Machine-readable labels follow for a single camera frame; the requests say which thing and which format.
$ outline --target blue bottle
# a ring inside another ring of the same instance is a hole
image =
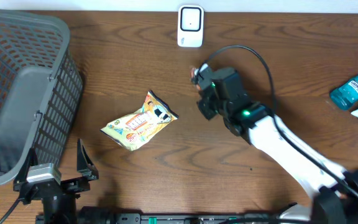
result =
[[[358,75],[351,78],[345,85],[333,90],[329,96],[342,110],[348,110],[358,100]]]

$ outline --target wooden table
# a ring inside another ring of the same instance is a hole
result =
[[[333,161],[358,166],[358,120],[328,96],[358,73],[358,15],[206,13],[203,46],[185,49],[177,46],[174,12],[36,13],[68,24],[71,53],[86,75],[60,166],[62,179],[79,175],[76,140],[82,138],[100,179],[81,194],[78,208],[234,213],[310,202],[269,156],[233,136],[221,118],[207,121],[198,111],[190,67],[229,44],[248,45],[263,55],[273,74],[278,114],[294,133]],[[236,67],[250,94],[270,103],[267,76],[250,53],[230,50],[211,66]],[[99,129],[141,107],[147,90],[180,118],[130,152]],[[16,197],[12,184],[0,186],[0,218]],[[33,223],[39,212],[39,201],[20,204],[6,223]]]

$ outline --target basket mesh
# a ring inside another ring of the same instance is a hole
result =
[[[56,29],[0,22],[0,58],[16,72],[27,65],[52,68],[62,42]]]
[[[58,165],[81,96],[82,82],[68,51],[63,61],[47,112],[35,137],[34,147],[40,163]]]

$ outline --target black mount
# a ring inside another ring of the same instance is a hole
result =
[[[37,216],[36,223],[77,223],[75,200],[80,197],[78,193],[90,190],[89,181],[99,179],[99,172],[89,159],[82,140],[77,142],[77,172],[82,174],[81,177],[64,180],[60,184],[53,178],[28,182],[29,169],[36,165],[37,155],[31,149],[14,180],[13,189],[19,192],[19,200],[24,205],[32,200],[42,200],[44,215]]]
[[[345,181],[358,193],[358,169],[345,172]],[[322,224],[358,224],[358,199],[351,195],[339,198],[335,191],[346,192],[342,186],[320,188],[313,200],[311,220]]]

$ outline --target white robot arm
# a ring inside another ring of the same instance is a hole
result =
[[[269,68],[254,50],[235,45],[215,54],[231,47],[254,53],[265,66],[273,89]],[[358,223],[358,170],[348,172],[293,134],[274,111],[251,99],[235,69],[227,67],[213,71],[204,63],[194,72],[191,81],[200,91],[198,108],[206,119],[220,114],[231,133],[278,162],[313,199],[310,208],[297,205],[283,212],[280,218],[329,224]]]

